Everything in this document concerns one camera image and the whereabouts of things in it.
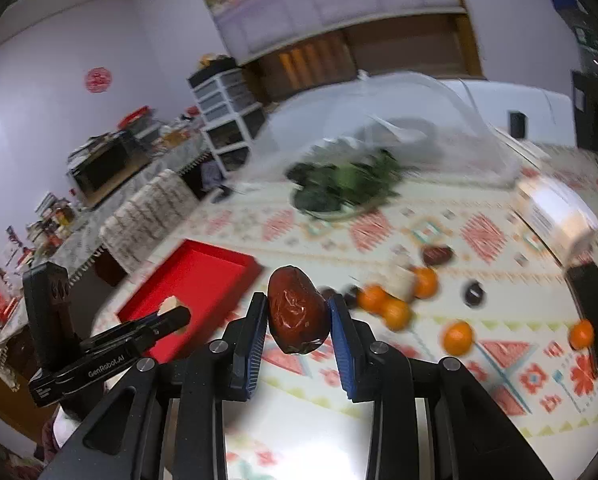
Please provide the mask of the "white plastic drawer cabinet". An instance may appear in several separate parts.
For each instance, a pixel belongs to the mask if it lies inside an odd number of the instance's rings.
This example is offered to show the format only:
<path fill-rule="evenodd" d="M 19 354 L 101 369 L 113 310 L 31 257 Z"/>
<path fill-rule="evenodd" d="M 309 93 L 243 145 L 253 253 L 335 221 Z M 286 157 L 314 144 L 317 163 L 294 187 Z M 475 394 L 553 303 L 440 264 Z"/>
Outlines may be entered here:
<path fill-rule="evenodd" d="M 232 58 L 213 62 L 188 78 L 203 117 L 203 138 L 221 174 L 243 167 L 265 123 L 264 109 Z"/>

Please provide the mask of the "patterned chair back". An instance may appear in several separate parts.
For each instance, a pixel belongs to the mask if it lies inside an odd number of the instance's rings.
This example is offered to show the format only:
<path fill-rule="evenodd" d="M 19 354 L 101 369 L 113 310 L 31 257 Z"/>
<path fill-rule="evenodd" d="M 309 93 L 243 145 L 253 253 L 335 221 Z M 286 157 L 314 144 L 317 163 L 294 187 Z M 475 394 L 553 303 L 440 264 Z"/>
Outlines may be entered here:
<path fill-rule="evenodd" d="M 105 220 L 98 235 L 116 263 L 132 274 L 198 205 L 184 180 L 165 169 L 125 200 Z"/>

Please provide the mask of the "dark purple plum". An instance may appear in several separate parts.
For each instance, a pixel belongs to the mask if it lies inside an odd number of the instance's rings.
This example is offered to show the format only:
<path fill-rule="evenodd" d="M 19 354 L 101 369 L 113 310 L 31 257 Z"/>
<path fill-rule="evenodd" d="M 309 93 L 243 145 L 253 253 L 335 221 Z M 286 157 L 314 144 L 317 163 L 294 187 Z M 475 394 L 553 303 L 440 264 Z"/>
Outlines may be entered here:
<path fill-rule="evenodd" d="M 463 290 L 464 304 L 470 308 L 479 308 L 485 302 L 486 293 L 478 281 L 470 281 Z"/>

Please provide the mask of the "white tissue box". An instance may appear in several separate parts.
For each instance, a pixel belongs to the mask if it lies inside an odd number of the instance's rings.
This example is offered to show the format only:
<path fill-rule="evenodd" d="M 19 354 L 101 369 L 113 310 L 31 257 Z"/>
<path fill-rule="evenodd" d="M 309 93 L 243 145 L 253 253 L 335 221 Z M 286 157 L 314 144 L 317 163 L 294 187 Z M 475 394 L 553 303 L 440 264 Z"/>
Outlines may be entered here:
<path fill-rule="evenodd" d="M 561 266 L 570 266 L 588 252 L 598 234 L 596 214 L 578 193 L 553 178 L 519 180 L 512 210 L 538 235 Z"/>

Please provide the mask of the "white mesh food cover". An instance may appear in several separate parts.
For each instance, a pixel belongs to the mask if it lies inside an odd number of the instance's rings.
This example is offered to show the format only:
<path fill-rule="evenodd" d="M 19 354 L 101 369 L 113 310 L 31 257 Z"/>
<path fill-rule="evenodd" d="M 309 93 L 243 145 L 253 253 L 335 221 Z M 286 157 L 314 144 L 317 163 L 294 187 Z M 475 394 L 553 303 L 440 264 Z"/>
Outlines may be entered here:
<path fill-rule="evenodd" d="M 521 162 L 443 82 L 420 73 L 363 75 L 305 91 L 267 116 L 238 170 L 241 182 L 277 182 L 297 162 L 361 162 L 388 151 L 415 178 L 510 188 Z"/>

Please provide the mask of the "water dispenser bottle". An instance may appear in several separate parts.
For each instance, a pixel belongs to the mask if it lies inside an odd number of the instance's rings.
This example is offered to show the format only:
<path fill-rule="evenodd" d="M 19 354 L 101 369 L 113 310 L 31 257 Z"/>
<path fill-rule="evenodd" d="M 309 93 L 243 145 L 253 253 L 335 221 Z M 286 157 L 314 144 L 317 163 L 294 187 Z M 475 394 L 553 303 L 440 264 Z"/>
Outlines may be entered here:
<path fill-rule="evenodd" d="M 555 11 L 573 32 L 579 48 L 581 72 L 598 79 L 598 35 L 578 0 L 552 0 Z"/>

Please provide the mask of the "dark red jujube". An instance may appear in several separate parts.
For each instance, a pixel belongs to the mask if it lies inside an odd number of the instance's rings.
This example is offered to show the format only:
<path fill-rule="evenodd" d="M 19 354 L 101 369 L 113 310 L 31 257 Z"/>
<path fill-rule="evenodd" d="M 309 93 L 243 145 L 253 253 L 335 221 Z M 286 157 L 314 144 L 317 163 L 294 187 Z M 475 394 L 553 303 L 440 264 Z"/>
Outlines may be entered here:
<path fill-rule="evenodd" d="M 444 266 L 454 258 L 454 250 L 448 245 L 426 245 L 421 248 L 421 261 L 425 266 Z"/>

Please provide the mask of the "silver microwave oven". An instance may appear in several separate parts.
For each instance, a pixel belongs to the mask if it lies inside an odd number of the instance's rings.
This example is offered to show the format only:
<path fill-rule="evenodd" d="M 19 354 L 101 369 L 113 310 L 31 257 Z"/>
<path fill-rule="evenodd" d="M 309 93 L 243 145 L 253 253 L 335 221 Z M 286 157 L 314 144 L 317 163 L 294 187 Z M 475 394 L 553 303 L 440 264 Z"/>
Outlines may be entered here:
<path fill-rule="evenodd" d="M 122 130 L 94 136 L 72 152 L 67 178 L 80 202 L 92 209 L 149 163 L 150 156 L 140 142 Z"/>

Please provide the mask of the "red paper wall ornament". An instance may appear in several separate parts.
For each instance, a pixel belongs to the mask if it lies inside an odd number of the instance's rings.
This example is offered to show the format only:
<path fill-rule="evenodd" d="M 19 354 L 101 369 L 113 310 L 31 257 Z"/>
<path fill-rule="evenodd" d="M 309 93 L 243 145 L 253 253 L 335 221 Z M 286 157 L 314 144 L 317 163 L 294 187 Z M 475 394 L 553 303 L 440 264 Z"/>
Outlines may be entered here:
<path fill-rule="evenodd" d="M 84 76 L 84 87 L 91 93 L 103 93 L 113 82 L 112 73 L 106 67 L 94 67 Z"/>

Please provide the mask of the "large orange tangerine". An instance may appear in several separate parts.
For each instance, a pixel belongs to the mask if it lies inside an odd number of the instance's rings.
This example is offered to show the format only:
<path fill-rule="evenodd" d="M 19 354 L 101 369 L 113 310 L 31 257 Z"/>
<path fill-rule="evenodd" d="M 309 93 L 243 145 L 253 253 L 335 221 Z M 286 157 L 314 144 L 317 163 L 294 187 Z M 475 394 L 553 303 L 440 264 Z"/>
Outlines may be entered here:
<path fill-rule="evenodd" d="M 474 330 L 466 321 L 456 321 L 444 330 L 441 342 L 449 356 L 465 356 L 474 345 Z"/>

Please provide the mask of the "red shallow tray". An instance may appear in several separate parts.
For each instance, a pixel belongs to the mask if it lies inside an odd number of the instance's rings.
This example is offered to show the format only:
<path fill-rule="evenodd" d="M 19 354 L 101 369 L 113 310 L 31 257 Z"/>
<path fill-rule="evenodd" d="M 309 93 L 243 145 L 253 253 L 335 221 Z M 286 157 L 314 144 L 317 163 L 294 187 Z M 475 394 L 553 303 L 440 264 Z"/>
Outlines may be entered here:
<path fill-rule="evenodd" d="M 261 271 L 252 256 L 185 240 L 126 301 L 118 318 L 142 318 L 163 300 L 177 298 L 192 313 L 185 332 L 159 340 L 143 354 L 159 363 L 182 359 L 224 325 Z"/>

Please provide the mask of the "red jujube date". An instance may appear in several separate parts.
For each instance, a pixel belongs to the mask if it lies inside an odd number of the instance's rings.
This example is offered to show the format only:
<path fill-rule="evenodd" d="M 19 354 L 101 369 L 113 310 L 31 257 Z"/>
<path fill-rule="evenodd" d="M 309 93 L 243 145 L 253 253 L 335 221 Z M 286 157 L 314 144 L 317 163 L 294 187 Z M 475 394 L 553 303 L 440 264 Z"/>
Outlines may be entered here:
<path fill-rule="evenodd" d="M 307 354 L 331 331 L 328 306 L 307 274 L 295 266 L 276 269 L 267 284 L 269 326 L 286 354 Z"/>

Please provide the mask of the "plate of spinach leaves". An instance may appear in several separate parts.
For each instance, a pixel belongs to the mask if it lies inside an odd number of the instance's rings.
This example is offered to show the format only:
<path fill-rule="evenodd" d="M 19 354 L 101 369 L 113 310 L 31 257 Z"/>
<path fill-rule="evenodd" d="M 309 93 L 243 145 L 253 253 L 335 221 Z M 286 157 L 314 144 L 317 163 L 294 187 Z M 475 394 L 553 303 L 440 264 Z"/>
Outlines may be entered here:
<path fill-rule="evenodd" d="M 403 169 L 390 152 L 378 150 L 358 162 L 297 162 L 285 177 L 296 187 L 290 203 L 297 211 L 337 221 L 365 214 L 398 196 L 395 187 Z"/>

